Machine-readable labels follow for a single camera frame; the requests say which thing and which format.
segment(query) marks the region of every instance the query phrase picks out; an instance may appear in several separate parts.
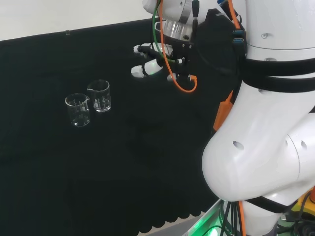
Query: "small hole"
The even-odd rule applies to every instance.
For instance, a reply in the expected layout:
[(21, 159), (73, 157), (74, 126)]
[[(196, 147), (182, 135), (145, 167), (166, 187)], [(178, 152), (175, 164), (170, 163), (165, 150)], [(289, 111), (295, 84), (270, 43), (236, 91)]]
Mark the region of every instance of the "small hole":
[(258, 89), (258, 92), (260, 92), (261, 94), (264, 94), (264, 95), (266, 95), (266, 94), (271, 94), (270, 91), (263, 90), (263, 89)]
[(307, 150), (307, 145), (304, 141), (301, 141), (301, 146), (302, 148), (304, 148), (305, 150)]
[(234, 141), (233, 144), (237, 149), (244, 150), (244, 146), (241, 143)]

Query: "black connector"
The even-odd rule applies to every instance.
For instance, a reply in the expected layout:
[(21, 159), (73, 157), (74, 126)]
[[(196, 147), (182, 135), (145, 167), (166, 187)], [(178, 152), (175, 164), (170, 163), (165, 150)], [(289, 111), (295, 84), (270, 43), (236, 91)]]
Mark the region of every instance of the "black connector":
[(198, 18), (199, 15), (199, 0), (192, 1), (192, 16)]
[(233, 31), (233, 36), (234, 36), (234, 38), (243, 38), (243, 39), (245, 39), (246, 38), (245, 30), (235, 29)]
[(247, 44), (244, 39), (235, 38), (233, 40), (233, 48), (238, 56), (245, 57), (247, 55)]

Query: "yellow object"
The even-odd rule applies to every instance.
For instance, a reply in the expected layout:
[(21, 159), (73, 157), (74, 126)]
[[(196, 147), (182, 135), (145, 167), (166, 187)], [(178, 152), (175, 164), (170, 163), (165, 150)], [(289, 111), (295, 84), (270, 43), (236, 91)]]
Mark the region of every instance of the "yellow object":
[[(303, 199), (305, 197), (307, 193), (303, 194), (297, 204), (294, 205), (294, 207), (292, 208), (292, 211), (300, 211), (301, 209), (301, 205), (302, 205), (302, 202), (303, 202)], [(304, 210), (303, 212), (305, 213), (308, 213), (308, 214), (312, 214), (315, 216), (315, 204), (312, 203), (312, 201), (310, 200), (310, 198), (308, 197), (308, 199), (306, 200), (306, 203), (305, 203), (305, 207), (304, 207)]]

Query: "orange cable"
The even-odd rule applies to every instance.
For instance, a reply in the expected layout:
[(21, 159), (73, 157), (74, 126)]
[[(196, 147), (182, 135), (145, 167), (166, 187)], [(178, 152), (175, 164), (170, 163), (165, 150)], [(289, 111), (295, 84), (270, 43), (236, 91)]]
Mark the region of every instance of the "orange cable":
[(226, 102), (231, 102), (233, 92), (234, 92), (234, 90), (232, 90), (232, 92), (230, 93), (230, 95), (229, 95), (228, 98), (226, 99)]
[(246, 236), (246, 227), (245, 227), (245, 216), (244, 216), (244, 208), (243, 208), (243, 202), (239, 201), (240, 204), (240, 214), (241, 214), (241, 221), (242, 221), (242, 232), (243, 235), (242, 236)]
[(237, 17), (236, 17), (232, 0), (228, 0), (228, 6), (229, 6), (229, 8), (230, 8), (230, 12), (231, 12), (232, 19), (233, 19), (233, 21), (234, 21), (235, 27), (236, 27), (237, 29), (240, 29), (241, 26), (240, 26), (240, 23), (238, 22), (238, 19), (237, 19)]
[(159, 7), (159, 19), (160, 19), (160, 32), (161, 32), (161, 44), (162, 44), (162, 50), (163, 50), (163, 56), (164, 56), (164, 59), (165, 59), (165, 63), (166, 63), (166, 66), (167, 66), (167, 69), (169, 71), (169, 73), (171, 74), (172, 78), (173, 78), (173, 81), (175, 83), (175, 85), (183, 92), (187, 92), (187, 93), (191, 93), (191, 92), (194, 92), (197, 88), (197, 77), (196, 76), (191, 76), (190, 78), (194, 81), (195, 83), (195, 86), (193, 87), (192, 90), (186, 90), (186, 89), (183, 89), (176, 81), (175, 79), (175, 76), (173, 75), (173, 72), (172, 72), (172, 69), (168, 63), (168, 59), (166, 57), (166, 53), (165, 53), (165, 48), (164, 48), (164, 38), (163, 38), (163, 0), (161, 0), (161, 3), (160, 3), (160, 7)]

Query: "black cable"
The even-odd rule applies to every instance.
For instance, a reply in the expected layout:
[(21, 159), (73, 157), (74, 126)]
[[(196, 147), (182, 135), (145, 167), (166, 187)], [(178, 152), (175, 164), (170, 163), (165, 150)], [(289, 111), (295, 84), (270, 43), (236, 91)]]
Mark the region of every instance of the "black cable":
[(234, 203), (231, 203), (231, 233), (233, 235), (235, 235), (234, 229)]
[(235, 225), (235, 229), (234, 229), (235, 234), (234, 235), (235, 236), (237, 235), (237, 232), (238, 232), (238, 227), (237, 227), (237, 207), (236, 207), (236, 205), (237, 205), (237, 203), (234, 203), (234, 211), (233, 211), (233, 213), (234, 213), (234, 225)]
[(302, 219), (302, 215), (303, 215), (303, 211), (304, 211), (304, 208), (305, 208), (305, 204), (306, 204), (306, 201), (307, 201), (307, 199), (308, 199), (308, 197), (309, 197), (310, 195), (311, 195), (311, 191), (309, 191), (309, 192), (305, 195), (305, 197), (304, 197), (304, 199), (303, 199), (303, 201), (302, 201), (302, 204), (301, 204), (301, 209), (300, 209), (300, 211), (299, 211), (299, 216), (298, 216), (297, 219), (293, 219), (295, 222), (294, 222), (294, 224), (293, 224), (292, 226), (290, 226), (290, 227), (284, 227), (284, 226), (281, 226), (281, 225), (278, 224), (278, 227), (280, 228), (280, 229), (277, 231), (278, 234), (283, 234), (283, 233), (286, 233), (286, 232), (290, 232), (290, 231), (292, 231), (292, 230), (294, 230), (297, 234), (299, 234), (299, 233), (298, 233), (298, 230), (299, 230), (300, 227), (303, 226), (303, 224), (299, 224), (299, 222), (302, 222), (302, 223), (313, 223), (313, 224), (315, 224), (315, 221), (313, 221), (313, 220), (304, 220), (304, 219)]
[(224, 214), (224, 219), (223, 219), (222, 230), (221, 230), (220, 236), (223, 236), (223, 234), (224, 234), (225, 226), (226, 226), (226, 223), (227, 223), (228, 213), (230, 211), (230, 207), (231, 207), (231, 202), (227, 202), (227, 206), (226, 206), (226, 210), (225, 210), (225, 214)]
[(240, 224), (240, 233), (241, 233), (241, 236), (242, 236), (243, 235), (243, 229), (242, 229), (242, 218), (241, 218), (240, 203), (237, 202), (236, 206), (237, 206), (238, 220), (239, 220), (239, 224)]
[(223, 231), (221, 226), (215, 225), (215, 226), (210, 227), (202, 236), (205, 236), (210, 230), (212, 230), (214, 228), (220, 228), (221, 231)]

